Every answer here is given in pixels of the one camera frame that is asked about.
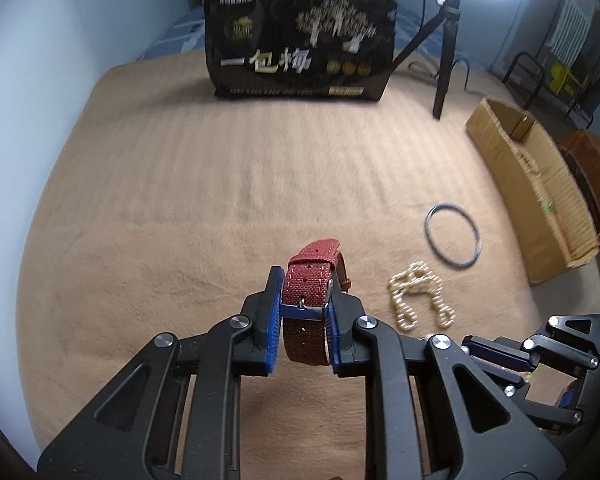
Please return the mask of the black clothes rack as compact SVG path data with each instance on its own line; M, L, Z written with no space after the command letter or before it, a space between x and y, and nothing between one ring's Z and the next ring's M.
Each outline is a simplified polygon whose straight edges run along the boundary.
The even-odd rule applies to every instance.
M600 0L559 0L550 28L533 52L515 54L502 78L531 87L525 106L547 94L591 127L600 106Z

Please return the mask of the black tripod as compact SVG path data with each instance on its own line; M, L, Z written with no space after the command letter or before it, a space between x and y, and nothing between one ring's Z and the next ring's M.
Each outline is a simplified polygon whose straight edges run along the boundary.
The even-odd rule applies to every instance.
M460 21L460 2L462 0L442 0L439 11L419 29L417 34L398 54L390 65L393 73L438 27L442 27L442 47L439 64L438 82L432 117L439 120L442 115L443 105L452 76L454 63L458 22Z

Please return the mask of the red strap wristwatch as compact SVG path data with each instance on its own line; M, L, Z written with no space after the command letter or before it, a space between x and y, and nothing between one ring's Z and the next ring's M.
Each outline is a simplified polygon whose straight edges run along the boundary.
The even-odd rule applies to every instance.
M280 315L288 359L309 366L327 366L326 309L334 283L351 286L336 238L314 240L288 261Z

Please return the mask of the yellow box on rack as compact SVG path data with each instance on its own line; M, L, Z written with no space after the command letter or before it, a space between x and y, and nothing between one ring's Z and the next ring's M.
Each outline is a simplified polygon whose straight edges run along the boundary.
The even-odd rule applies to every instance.
M581 90L582 84L561 62L555 62L550 69L550 91L555 96L574 98Z

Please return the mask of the striped white towel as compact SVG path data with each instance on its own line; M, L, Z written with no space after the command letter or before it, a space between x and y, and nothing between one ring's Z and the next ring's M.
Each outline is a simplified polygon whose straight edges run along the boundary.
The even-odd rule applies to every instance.
M566 0L546 43L548 50L559 63L567 67L572 66L585 43L591 23L591 13L586 13L576 0Z

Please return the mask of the orange cloth stool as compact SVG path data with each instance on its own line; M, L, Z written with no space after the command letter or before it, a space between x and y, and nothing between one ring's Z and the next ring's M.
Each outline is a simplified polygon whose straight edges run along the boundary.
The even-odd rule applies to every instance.
M580 129L560 141L558 148L588 204L600 238L600 138Z

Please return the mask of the dark metal bangle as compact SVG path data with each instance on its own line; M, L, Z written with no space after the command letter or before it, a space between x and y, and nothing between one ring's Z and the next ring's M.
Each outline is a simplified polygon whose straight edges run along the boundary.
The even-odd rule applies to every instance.
M483 241L477 217L454 203L437 203L422 224L431 252L455 270L472 268L482 254Z

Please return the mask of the blue patterned bed sheet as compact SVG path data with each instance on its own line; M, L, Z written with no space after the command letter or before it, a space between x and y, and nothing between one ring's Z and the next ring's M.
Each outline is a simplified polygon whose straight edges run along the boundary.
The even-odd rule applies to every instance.
M368 78L388 73L392 61L422 25L391 10L384 18L370 11L317 15L288 8L257 8L236 18L191 10L143 54L145 60L206 49L221 67L249 68L261 75Z

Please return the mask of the cardboard box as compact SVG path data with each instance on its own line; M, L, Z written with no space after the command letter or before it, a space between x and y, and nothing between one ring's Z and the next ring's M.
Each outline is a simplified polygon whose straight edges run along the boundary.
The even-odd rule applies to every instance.
M557 145L531 114L484 98L466 122L512 220L528 281L585 266L600 242L580 188Z

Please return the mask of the black snack bag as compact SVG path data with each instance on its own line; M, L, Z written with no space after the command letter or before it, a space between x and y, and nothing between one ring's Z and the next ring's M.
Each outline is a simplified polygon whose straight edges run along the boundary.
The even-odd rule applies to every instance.
M391 74L393 0L204 0L217 96L377 102Z

